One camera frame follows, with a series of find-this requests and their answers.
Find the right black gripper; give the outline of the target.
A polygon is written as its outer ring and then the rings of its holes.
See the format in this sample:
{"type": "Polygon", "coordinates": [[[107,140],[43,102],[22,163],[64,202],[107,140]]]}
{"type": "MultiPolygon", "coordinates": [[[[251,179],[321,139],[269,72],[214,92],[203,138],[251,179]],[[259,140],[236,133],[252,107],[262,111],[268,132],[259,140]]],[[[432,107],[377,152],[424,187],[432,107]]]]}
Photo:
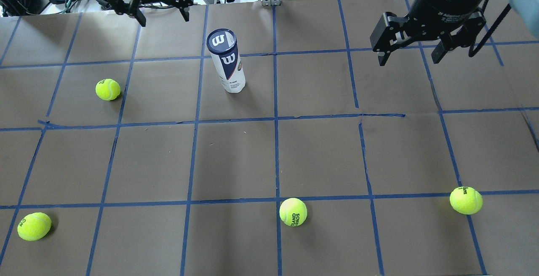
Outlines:
{"type": "Polygon", "coordinates": [[[485,35],[477,43],[486,25],[482,1],[414,0],[406,17],[383,13],[370,35],[379,65],[385,66],[395,50],[420,40],[440,39],[431,53],[434,64],[458,47],[468,48],[468,57],[474,57],[487,42],[485,35]]]}

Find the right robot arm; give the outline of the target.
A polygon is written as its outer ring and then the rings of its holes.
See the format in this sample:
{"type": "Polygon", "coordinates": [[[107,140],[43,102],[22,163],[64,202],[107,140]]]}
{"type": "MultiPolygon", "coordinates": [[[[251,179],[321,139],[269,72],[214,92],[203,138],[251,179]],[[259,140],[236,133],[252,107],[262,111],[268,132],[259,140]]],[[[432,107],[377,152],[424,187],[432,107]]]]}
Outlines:
{"type": "Polygon", "coordinates": [[[372,51],[384,66],[397,49],[414,42],[439,40],[431,54],[435,64],[458,47],[468,48],[468,55],[473,57],[512,9],[522,17],[529,32],[538,36],[538,0],[508,0],[508,5],[477,43],[477,36],[486,24],[484,7],[479,6],[482,1],[488,0],[414,0],[404,17],[385,12],[370,35],[372,51]]]}

